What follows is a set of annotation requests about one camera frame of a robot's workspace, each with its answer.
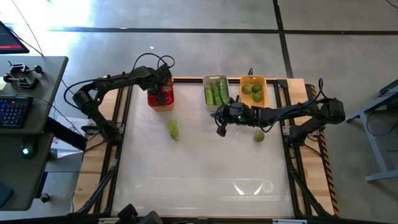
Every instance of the computer monitor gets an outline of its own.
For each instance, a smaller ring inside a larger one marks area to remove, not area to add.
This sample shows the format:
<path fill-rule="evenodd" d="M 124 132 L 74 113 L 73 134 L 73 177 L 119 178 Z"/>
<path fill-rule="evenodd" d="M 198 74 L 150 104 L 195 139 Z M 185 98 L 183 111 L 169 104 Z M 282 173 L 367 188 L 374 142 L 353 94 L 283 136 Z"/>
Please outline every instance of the computer monitor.
<path fill-rule="evenodd" d="M 29 53 L 29 49 L 0 21 L 0 54 Z"/>

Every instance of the floor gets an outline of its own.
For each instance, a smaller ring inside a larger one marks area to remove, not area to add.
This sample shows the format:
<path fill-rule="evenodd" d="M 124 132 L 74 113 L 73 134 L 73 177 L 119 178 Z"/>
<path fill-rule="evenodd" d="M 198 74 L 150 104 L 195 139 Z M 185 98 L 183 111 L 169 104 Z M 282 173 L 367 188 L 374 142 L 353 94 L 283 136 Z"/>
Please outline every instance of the floor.
<path fill-rule="evenodd" d="M 389 1 L 398 6 L 397 0 Z M 172 55 L 172 73 L 178 76 L 238 77 L 252 67 L 266 77 L 293 76 L 314 85 L 322 77 L 326 95 L 342 100 L 350 114 L 397 78 L 398 9 L 384 0 L 14 2 L 43 53 L 69 57 L 67 85 L 128 71 L 138 55 L 153 52 Z M 0 2 L 0 20 L 37 47 L 12 1 Z M 146 57 L 139 63 L 155 66 L 156 60 Z M 82 118 L 63 103 L 64 90 L 58 91 L 57 107 L 66 116 Z M 398 152 L 388 150 L 397 137 L 395 129 L 383 144 L 386 160 L 395 168 Z M 326 141 L 341 216 L 397 223 L 398 179 L 364 181 L 364 175 L 379 168 L 361 123 L 329 125 Z M 78 174 L 55 170 L 45 185 L 53 195 L 50 203 L 34 202 L 26 212 L 0 212 L 0 219 L 68 213 Z"/>

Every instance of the metal stand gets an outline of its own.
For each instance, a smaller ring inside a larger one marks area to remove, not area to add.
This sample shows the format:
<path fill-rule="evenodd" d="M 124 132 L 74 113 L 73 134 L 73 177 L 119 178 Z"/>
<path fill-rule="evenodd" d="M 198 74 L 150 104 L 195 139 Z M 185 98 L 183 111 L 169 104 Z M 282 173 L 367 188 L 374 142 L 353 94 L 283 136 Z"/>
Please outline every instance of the metal stand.
<path fill-rule="evenodd" d="M 47 118 L 47 122 L 45 123 L 43 132 L 52 133 L 56 138 L 70 144 L 71 146 L 79 150 L 82 150 L 83 152 L 86 150 L 87 138 L 68 129 L 67 127 L 52 118 Z"/>
<path fill-rule="evenodd" d="M 377 163 L 379 164 L 381 172 L 366 176 L 365 180 L 368 183 L 375 180 L 398 177 L 398 170 L 390 170 L 390 171 L 387 170 L 386 163 L 384 162 L 379 146 L 377 145 L 376 137 L 369 132 L 369 130 L 371 130 L 371 127 L 369 127 L 369 129 L 367 127 L 369 114 L 396 98 L 398 98 L 398 86 L 391 88 L 383 95 L 375 98 L 369 106 L 361 110 L 358 110 L 356 113 L 346 118 L 346 123 L 350 123 L 354 119 L 361 118 L 362 125 L 364 126 L 366 134 L 368 135 L 369 142 L 371 143 L 374 156 L 376 157 Z"/>

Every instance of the keyboard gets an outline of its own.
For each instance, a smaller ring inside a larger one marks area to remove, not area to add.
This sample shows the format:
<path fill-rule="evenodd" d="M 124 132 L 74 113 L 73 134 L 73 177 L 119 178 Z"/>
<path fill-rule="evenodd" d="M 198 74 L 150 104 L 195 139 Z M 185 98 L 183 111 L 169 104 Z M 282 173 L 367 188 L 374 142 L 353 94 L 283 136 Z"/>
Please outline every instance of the keyboard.
<path fill-rule="evenodd" d="M 29 96 L 0 96 L 0 128 L 23 128 L 32 101 Z"/>

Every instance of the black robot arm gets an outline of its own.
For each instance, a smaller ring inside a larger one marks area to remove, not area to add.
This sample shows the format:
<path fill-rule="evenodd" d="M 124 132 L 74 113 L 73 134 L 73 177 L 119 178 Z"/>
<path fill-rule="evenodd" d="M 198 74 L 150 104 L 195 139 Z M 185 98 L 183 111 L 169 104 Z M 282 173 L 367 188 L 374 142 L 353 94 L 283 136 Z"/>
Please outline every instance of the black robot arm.
<path fill-rule="evenodd" d="M 73 100 L 78 109 L 96 123 L 104 140 L 109 144 L 116 144 L 121 140 L 118 127 L 114 122 L 106 120 L 98 109 L 105 94 L 110 90 L 125 86 L 139 85 L 142 90 L 147 90 L 150 95 L 157 95 L 159 99 L 162 99 L 165 96 L 159 90 L 167 85 L 172 77 L 169 68 L 166 63 L 157 70 L 141 66 L 134 69 L 131 73 L 123 72 L 120 75 L 97 78 L 93 82 L 82 86 L 74 94 Z M 97 91 L 94 98 L 90 95 L 91 90 Z"/>
<path fill-rule="evenodd" d="M 326 124 L 338 124 L 345 120 L 343 103 L 336 98 L 312 100 L 277 109 L 249 108 L 244 103 L 235 102 L 230 98 L 228 105 L 220 106 L 211 116 L 215 118 L 218 125 L 217 133 L 222 137 L 226 134 L 228 124 L 260 127 L 264 132 L 268 132 L 280 120 L 311 116 L 312 118 L 305 123 L 289 128 L 290 143 L 299 146 L 304 145 L 307 134 L 322 129 Z"/>

